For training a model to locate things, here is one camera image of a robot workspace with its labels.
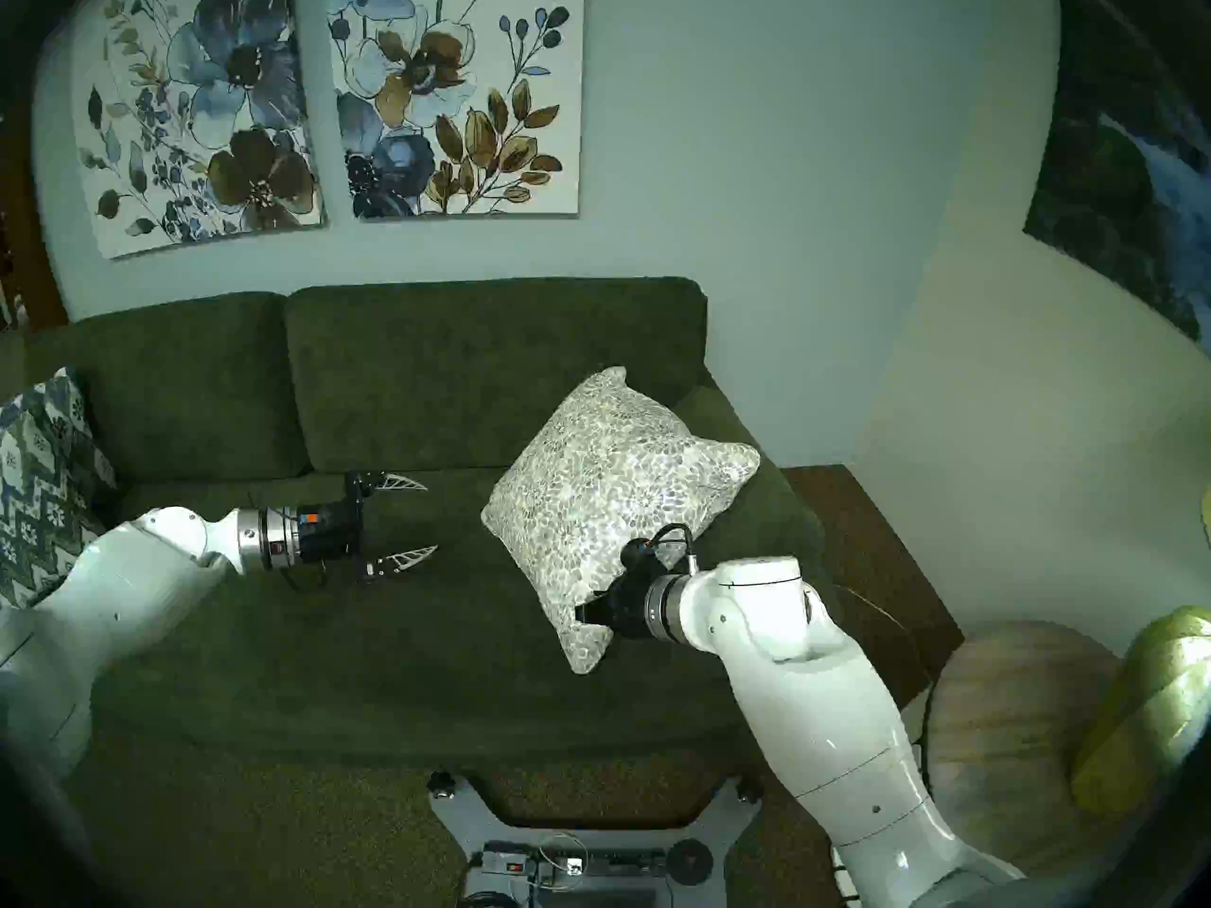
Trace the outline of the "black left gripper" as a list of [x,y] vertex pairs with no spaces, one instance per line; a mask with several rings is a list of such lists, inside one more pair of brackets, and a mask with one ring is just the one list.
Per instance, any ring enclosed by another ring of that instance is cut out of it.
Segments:
[[400,473],[348,473],[344,498],[302,504],[293,515],[293,565],[309,567],[350,561],[358,584],[386,581],[420,567],[437,545],[368,557],[362,552],[363,510],[367,498],[378,493],[426,493],[427,485]]

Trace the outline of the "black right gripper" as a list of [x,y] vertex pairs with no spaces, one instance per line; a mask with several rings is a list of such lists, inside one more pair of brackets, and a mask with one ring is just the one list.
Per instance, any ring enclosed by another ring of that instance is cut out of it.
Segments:
[[622,574],[610,585],[607,599],[592,599],[574,609],[575,621],[607,627],[631,639],[655,639],[649,620],[650,593],[665,576],[659,546],[652,539],[632,539],[622,547]]

